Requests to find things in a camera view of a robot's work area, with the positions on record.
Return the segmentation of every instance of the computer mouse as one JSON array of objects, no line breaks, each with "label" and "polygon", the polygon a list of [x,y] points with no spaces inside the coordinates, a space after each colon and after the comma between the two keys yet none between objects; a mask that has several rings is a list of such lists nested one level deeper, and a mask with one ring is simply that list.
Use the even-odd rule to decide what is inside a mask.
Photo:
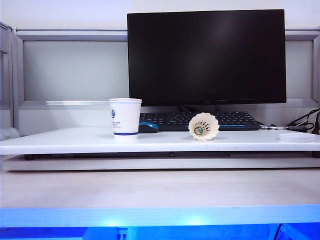
[{"label": "computer mouse", "polygon": [[140,134],[153,134],[159,131],[159,126],[156,123],[141,121],[139,123]]}]

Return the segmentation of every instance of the paper cup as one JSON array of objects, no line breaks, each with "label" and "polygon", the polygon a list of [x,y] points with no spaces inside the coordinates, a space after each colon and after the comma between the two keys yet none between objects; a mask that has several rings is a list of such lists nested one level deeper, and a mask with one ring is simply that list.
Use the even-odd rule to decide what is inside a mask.
[{"label": "paper cup", "polygon": [[119,139],[135,139],[138,136],[141,99],[109,99],[113,135]]}]

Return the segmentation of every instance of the blue stripe on cup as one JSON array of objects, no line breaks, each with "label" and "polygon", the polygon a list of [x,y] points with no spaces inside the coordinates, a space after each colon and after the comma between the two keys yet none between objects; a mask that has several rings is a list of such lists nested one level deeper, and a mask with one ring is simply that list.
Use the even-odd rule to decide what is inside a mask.
[{"label": "blue stripe on cup", "polygon": [[138,132],[114,132],[114,135],[120,135],[120,136],[128,136],[128,135],[137,135]]}]

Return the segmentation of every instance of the cup logo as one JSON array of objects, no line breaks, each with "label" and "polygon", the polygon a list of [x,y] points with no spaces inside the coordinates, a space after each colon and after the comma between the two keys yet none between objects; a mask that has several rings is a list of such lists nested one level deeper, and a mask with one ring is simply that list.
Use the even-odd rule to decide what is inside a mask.
[{"label": "cup logo", "polygon": [[111,116],[113,119],[116,117],[116,111],[113,109],[111,110]]}]

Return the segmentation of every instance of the keyboard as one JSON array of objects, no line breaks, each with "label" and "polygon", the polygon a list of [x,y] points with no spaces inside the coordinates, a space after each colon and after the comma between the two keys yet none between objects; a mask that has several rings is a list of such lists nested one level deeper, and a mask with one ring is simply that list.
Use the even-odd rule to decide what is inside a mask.
[{"label": "keyboard", "polygon": [[[140,122],[158,124],[159,131],[189,131],[190,120],[201,112],[143,112]],[[246,111],[210,112],[218,120],[219,131],[251,131],[261,129],[261,125]]]}]

